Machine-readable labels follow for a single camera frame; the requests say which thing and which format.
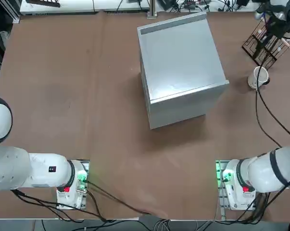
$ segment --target wire rack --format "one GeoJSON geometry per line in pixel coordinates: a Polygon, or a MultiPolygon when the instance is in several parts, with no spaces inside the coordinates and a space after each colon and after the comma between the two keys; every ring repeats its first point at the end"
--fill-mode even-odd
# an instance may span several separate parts
{"type": "Polygon", "coordinates": [[[26,2],[36,5],[60,7],[59,0],[26,0],[26,2]]]}
{"type": "Polygon", "coordinates": [[[278,39],[274,35],[267,33],[265,23],[261,20],[249,38],[242,45],[243,50],[260,66],[267,70],[279,59],[290,47],[289,39],[278,39]]]}

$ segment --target brown tabletop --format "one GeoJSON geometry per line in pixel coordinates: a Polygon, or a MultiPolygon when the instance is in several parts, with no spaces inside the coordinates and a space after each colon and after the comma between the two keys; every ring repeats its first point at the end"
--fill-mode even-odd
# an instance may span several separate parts
{"type": "MultiPolygon", "coordinates": [[[[0,96],[14,116],[4,145],[90,159],[91,181],[159,217],[213,219],[215,160],[275,149],[257,125],[255,92],[246,82],[255,64],[240,48],[257,22],[252,13],[208,15],[229,88],[206,116],[150,130],[136,28],[177,16],[160,13],[148,20],[142,13],[99,13],[22,18],[13,27],[0,72],[0,96]]],[[[165,52],[175,55],[181,42],[165,52]]],[[[269,74],[263,97],[290,129],[290,51],[269,74]]],[[[290,144],[290,137],[262,105],[259,114],[268,133],[282,145],[290,144]]],[[[23,191],[54,200],[54,189],[23,191]]],[[[106,197],[97,198],[107,218],[138,216],[106,197]]],[[[87,210],[95,211],[92,202],[87,210]]],[[[72,216],[93,218],[78,212],[72,216]]],[[[52,217],[45,208],[0,192],[0,218],[52,217]]],[[[290,190],[269,207],[265,219],[290,221],[290,190]]]]}

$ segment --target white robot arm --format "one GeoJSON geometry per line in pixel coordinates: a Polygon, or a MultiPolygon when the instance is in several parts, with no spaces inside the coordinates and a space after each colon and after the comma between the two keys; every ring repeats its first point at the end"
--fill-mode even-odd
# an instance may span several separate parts
{"type": "MultiPolygon", "coordinates": [[[[8,137],[12,124],[11,109],[0,98],[0,143],[8,137]]],[[[28,153],[21,148],[0,146],[0,191],[56,187],[58,203],[81,208],[87,188],[81,180],[86,180],[87,175],[79,160],[67,160],[58,154],[28,153]]]]}
{"type": "Polygon", "coordinates": [[[253,158],[231,160],[222,177],[230,209],[245,210],[256,192],[279,191],[290,182],[290,146],[253,158]]]}

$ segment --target silver metal box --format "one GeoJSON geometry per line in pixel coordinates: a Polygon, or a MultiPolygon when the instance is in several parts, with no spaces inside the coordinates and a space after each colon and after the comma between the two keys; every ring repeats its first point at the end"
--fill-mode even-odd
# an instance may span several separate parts
{"type": "Polygon", "coordinates": [[[138,27],[138,36],[150,128],[206,114],[229,84],[206,13],[138,27]]]}

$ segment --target white cup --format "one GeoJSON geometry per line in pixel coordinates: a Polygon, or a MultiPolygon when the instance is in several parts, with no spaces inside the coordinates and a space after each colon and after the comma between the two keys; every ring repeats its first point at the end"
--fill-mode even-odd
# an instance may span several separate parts
{"type": "MultiPolygon", "coordinates": [[[[253,89],[257,89],[257,76],[258,76],[259,68],[260,66],[256,67],[254,71],[251,73],[251,75],[247,78],[247,83],[253,89]]],[[[258,86],[260,87],[261,85],[263,85],[265,82],[268,81],[268,79],[269,79],[269,74],[267,70],[262,66],[259,73],[258,86]]]]}

